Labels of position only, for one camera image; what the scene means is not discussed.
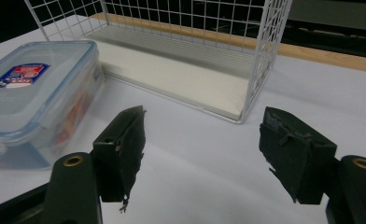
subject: red and blue label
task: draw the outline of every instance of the red and blue label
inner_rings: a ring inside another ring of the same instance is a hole
[[[0,88],[20,88],[33,85],[49,68],[45,63],[26,63],[12,67],[0,77]]]

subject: container lid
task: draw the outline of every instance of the container lid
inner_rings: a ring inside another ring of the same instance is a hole
[[[53,98],[94,52],[92,41],[33,42],[2,59],[0,140],[13,141],[41,126]]]

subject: white table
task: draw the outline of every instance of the white table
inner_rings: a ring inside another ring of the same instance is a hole
[[[33,31],[0,44],[0,59]],[[327,223],[320,206],[295,204],[259,151],[265,106],[287,110],[338,145],[336,158],[366,157],[366,72],[278,56],[243,125],[234,125],[113,78],[65,154],[89,152],[121,110],[143,105],[147,143],[127,213],[102,203],[104,223]],[[0,171],[0,203],[49,181],[50,171]]]

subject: wooden board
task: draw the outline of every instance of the wooden board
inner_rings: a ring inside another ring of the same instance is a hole
[[[99,13],[92,16],[99,20],[105,20],[105,14]],[[186,35],[197,38],[203,38],[219,43],[231,44],[238,47],[254,49],[256,47],[256,39],[243,38],[237,35],[227,35],[212,31],[204,31],[190,27],[178,26],[157,21],[140,20],[132,17],[123,17],[120,15],[107,14],[109,21],[119,24],[132,25],[136,27],[150,28],[153,30],[169,32],[178,35]],[[330,65],[346,67],[366,71],[366,58],[343,53],[331,52],[321,49],[310,49],[300,46],[281,44],[279,46],[279,55],[289,56],[292,58],[303,59],[307,61],[326,63]]]

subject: white base panel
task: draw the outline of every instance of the white base panel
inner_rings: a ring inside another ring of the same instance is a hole
[[[252,54],[118,26],[87,38],[97,43],[106,74],[228,119],[240,119]]]

